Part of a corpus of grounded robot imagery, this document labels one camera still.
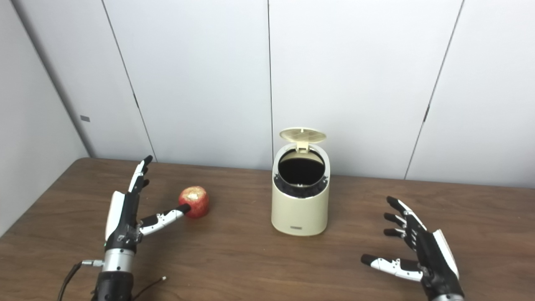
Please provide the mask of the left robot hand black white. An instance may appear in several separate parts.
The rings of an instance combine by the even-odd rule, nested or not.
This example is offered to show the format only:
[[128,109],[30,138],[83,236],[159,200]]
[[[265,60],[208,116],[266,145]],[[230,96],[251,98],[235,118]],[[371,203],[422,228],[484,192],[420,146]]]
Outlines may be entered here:
[[147,156],[137,166],[125,193],[113,192],[105,229],[104,250],[123,249],[136,252],[137,245],[144,236],[159,231],[191,210],[189,204],[138,219],[138,209],[142,190],[149,184],[145,179],[148,165],[153,156]]

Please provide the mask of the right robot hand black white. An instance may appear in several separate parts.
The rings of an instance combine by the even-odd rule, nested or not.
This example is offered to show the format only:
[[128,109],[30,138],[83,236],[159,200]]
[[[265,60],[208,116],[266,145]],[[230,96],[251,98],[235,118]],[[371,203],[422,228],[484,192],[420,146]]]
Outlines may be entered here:
[[440,229],[430,232],[417,214],[404,202],[387,196],[388,204],[399,215],[384,213],[384,219],[397,224],[385,229],[384,235],[398,237],[417,255],[417,260],[389,259],[362,255],[361,262],[397,278],[419,282],[428,301],[464,301],[455,258]]

